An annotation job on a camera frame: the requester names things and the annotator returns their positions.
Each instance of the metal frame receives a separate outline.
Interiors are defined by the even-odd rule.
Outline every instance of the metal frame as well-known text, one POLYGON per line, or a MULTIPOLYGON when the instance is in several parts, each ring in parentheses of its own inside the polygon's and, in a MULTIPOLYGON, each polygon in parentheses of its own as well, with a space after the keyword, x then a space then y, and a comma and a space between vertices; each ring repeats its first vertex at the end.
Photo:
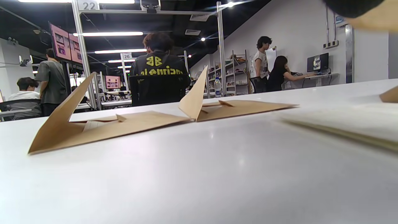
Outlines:
MULTIPOLYGON (((217 16, 217 23, 218 23, 218 30, 219 30, 219 45, 220 45, 220 66, 221 66, 221 76, 225 79, 225 60, 224 60, 224 30, 222 27, 222 10, 225 7, 222 6, 221 2, 217 2, 217 11, 216 12, 196 12, 196 11, 158 11, 156 14, 159 15, 202 15, 202 16, 217 16)), ((76 25, 76 31, 78 34, 78 40, 80 44, 80 52, 82 54, 82 61, 83 61, 83 71, 86 77, 90 75, 90 65, 88 63, 88 56, 87 56, 87 49, 86 49, 86 43, 84 42, 84 37, 83 37, 83 26, 82 26, 82 20, 80 18, 80 15, 82 13, 86 14, 145 14, 145 15, 155 15, 155 14, 149 14, 146 11, 143 10, 79 10, 78 7, 78 0, 72 0, 72 9, 73 9, 73 17, 75 20, 75 25, 76 25)), ((185 66, 187 67, 188 71, 188 63, 187 63, 187 55, 186 51, 184 51, 184 59, 185 59, 185 66)), ((122 65, 123 65, 123 73, 125 76, 126 80, 126 72, 125 72, 125 66, 124 66, 124 60, 122 58, 122 65)), ((223 91, 226 93, 226 87, 223 86, 223 91)), ((89 86, 88 89, 90 99, 93 99, 91 102, 93 108, 98 108, 101 109, 101 102, 97 102, 98 105, 94 106, 95 102, 95 96, 94 96, 94 90, 93 90, 93 85, 92 83, 89 86)))

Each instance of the black chair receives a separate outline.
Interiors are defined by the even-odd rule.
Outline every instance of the black chair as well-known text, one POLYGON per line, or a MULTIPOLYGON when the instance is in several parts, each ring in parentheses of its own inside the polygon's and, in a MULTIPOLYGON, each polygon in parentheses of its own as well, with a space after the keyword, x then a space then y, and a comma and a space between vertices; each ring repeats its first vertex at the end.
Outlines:
POLYGON ((40 99, 23 99, 10 100, 0 103, 1 111, 31 109, 31 111, 28 112, 19 112, 12 116, 3 117, 4 121, 42 117, 40 101, 40 99))
POLYGON ((262 93, 267 91, 267 87, 265 85, 265 80, 267 80, 267 78, 262 79, 261 77, 253 77, 249 80, 253 84, 254 93, 262 93))
POLYGON ((185 96, 187 75, 130 76, 132 106, 178 102, 185 96))

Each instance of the water bottle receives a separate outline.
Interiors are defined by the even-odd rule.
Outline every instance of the water bottle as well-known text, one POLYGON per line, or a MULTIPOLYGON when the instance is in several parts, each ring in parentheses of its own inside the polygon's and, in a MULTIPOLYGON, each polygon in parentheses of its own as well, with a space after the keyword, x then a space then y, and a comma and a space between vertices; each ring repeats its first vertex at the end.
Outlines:
POLYGON ((214 89, 216 90, 216 98, 221 97, 221 82, 218 77, 214 81, 214 89))

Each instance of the black t-shirt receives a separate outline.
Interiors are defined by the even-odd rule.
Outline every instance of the black t-shirt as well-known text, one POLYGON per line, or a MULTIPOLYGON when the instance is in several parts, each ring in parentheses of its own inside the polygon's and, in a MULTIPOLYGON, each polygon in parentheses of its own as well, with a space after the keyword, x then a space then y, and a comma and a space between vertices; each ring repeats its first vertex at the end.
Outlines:
POLYGON ((283 74, 285 72, 287 72, 285 68, 272 70, 269 74, 268 81, 266 82, 267 92, 282 90, 282 84, 285 81, 283 74))

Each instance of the woman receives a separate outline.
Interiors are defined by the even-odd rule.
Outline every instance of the woman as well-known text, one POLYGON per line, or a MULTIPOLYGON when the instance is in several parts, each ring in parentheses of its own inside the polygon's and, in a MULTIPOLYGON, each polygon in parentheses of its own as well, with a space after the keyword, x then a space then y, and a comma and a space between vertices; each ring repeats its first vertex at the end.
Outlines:
POLYGON ((287 58, 285 56, 278 56, 275 59, 274 68, 269 74, 266 82, 267 92, 281 91, 282 84, 285 79, 289 81, 297 81, 315 74, 306 74, 301 76, 292 76, 289 67, 287 66, 287 58))

